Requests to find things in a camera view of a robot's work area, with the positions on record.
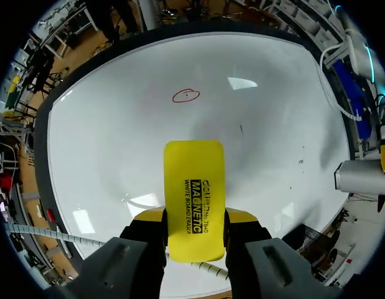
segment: black frame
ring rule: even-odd
[[[26,36],[27,30],[54,2],[53,0],[34,0],[32,4],[30,1],[15,0],[12,2],[11,13],[7,14],[5,18],[2,17],[2,14],[9,10],[9,6],[4,1],[0,2],[0,41],[4,41],[0,44],[0,83],[14,56],[18,42]],[[362,7],[356,1],[331,2],[343,5],[343,8],[356,21],[362,33],[367,37],[368,44],[377,52],[382,65],[385,67],[385,9],[381,9],[377,4]],[[152,36],[156,33],[147,32],[147,34]],[[1,213],[0,261],[2,262],[0,264],[1,287],[8,288],[13,296],[44,297],[42,290],[26,272],[12,249],[2,226]],[[10,286],[9,281],[15,282],[16,287]],[[385,297],[385,235],[360,278],[355,279],[351,285],[348,284],[345,293],[356,298]]]

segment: cable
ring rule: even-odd
[[[76,237],[74,235],[68,235],[64,234],[62,232],[56,232],[54,230],[49,229],[43,229],[40,227],[34,227],[29,225],[20,225],[20,224],[13,224],[13,223],[4,223],[4,229],[7,232],[12,232],[16,234],[32,234],[32,235],[42,235],[44,237],[58,239],[61,241],[71,242],[75,244],[82,244],[82,245],[91,245],[94,247],[101,247],[104,246],[105,242],[93,240],[93,239],[87,239],[87,238],[81,238]],[[166,258],[169,260],[169,254],[166,253]],[[203,270],[207,270],[207,273],[212,273],[217,277],[223,277],[225,280],[229,280],[229,274],[227,270],[224,270],[223,268],[219,268],[215,265],[211,265],[209,263],[191,263],[191,266],[198,267]]]
[[[11,146],[9,146],[9,145],[7,145],[7,144],[5,144],[3,142],[0,142],[0,144],[10,148],[12,150],[12,153],[14,154],[14,170],[12,171],[12,176],[11,176],[11,184],[12,184],[14,182],[14,175],[16,173],[16,168],[17,168],[17,155],[16,155],[16,152],[14,151],[14,149]],[[12,191],[12,188],[9,191],[10,199],[11,199],[11,191]]]
[[[105,244],[105,242],[76,237],[74,235],[63,234],[61,232],[56,232],[54,230],[43,229],[40,227],[34,227],[29,225],[20,225],[20,224],[13,224],[13,223],[6,222],[4,223],[4,228],[8,232],[13,232],[17,234],[42,235],[44,237],[49,237],[49,238],[76,243],[76,244],[90,245],[94,247],[101,247]]]
[[[331,47],[328,47],[326,48],[322,53],[321,53],[321,57],[320,57],[320,73],[319,73],[319,78],[320,78],[320,83],[321,83],[321,86],[323,87],[323,91],[326,95],[326,98],[328,100],[328,103],[330,103],[331,106],[335,106],[336,108],[339,109],[339,111],[345,115],[346,117],[348,117],[349,119],[351,120],[354,120],[354,121],[361,121],[362,118],[361,116],[355,116],[355,115],[352,115],[350,114],[349,112],[347,112],[337,101],[336,101],[336,98],[334,96],[332,96],[330,98],[330,95],[329,93],[326,91],[326,88],[324,86],[324,83],[323,83],[323,76],[324,76],[324,73],[323,73],[323,61],[324,61],[324,57],[325,57],[325,54],[331,50],[334,50],[334,49],[338,49],[340,48],[342,45],[344,44],[344,42],[338,44],[338,45],[333,45]]]
[[[332,12],[332,14],[335,16],[336,14],[335,14],[335,12],[336,12],[336,8],[335,8],[335,11],[332,9],[332,6],[331,6],[331,3],[330,3],[330,0],[327,0],[327,3],[328,3],[328,5],[329,5],[329,7],[330,7],[330,9],[331,9],[331,12]]]

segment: red circle drawing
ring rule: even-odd
[[[176,93],[173,98],[172,98],[172,101],[174,103],[186,103],[186,102],[191,102],[193,100],[195,100],[196,98],[198,98],[200,96],[200,92],[198,92],[197,90],[193,90],[191,88],[186,88],[186,89],[183,89],[183,90],[180,90],[178,93]]]

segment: person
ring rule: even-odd
[[[119,33],[113,26],[109,6],[112,5],[126,25],[127,33],[137,33],[138,27],[128,0],[85,0],[86,8],[96,26],[109,42],[119,41]]]

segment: wooden floor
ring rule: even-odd
[[[221,13],[224,7],[224,0],[211,0],[209,1],[209,7],[212,13]],[[168,0],[168,5],[171,8],[176,8],[181,12],[181,8],[188,5],[188,3],[184,0]],[[136,20],[138,20],[136,7],[133,6],[133,11],[135,13]],[[240,11],[240,7],[235,4],[231,5],[230,12],[238,12]],[[114,12],[113,19],[117,21],[119,19],[116,12]],[[120,22],[120,34],[126,31],[126,27],[123,22]],[[83,32],[80,36],[80,40],[82,41],[80,45],[75,49],[68,49],[64,55],[63,59],[56,59],[54,62],[54,66],[52,68],[52,72],[58,72],[64,69],[65,67],[69,68],[69,73],[74,71],[77,67],[84,64],[90,57],[92,52],[101,44],[106,41],[106,38],[102,34],[101,31],[94,31],[94,29],[88,28],[85,32]],[[36,93],[30,100],[29,105],[32,107],[38,108],[43,102],[42,94]],[[28,164],[28,157],[24,154],[23,149],[21,150],[22,156],[19,158],[19,165],[21,171],[21,181],[22,181],[22,192],[35,192],[37,191],[37,184],[35,179],[35,170],[34,167]],[[32,221],[37,227],[49,228],[49,225],[46,220],[43,218],[39,218],[36,213],[36,205],[38,205],[39,200],[35,201],[26,201],[25,205],[28,210],[28,213],[32,217]],[[57,241],[55,239],[50,239],[46,237],[37,236],[37,240],[44,248],[46,246],[48,249],[51,249],[57,246]],[[77,272],[72,268],[70,262],[67,258],[59,253],[52,257],[52,261],[58,272],[62,275],[63,270],[65,270],[69,275],[73,277],[77,276]]]

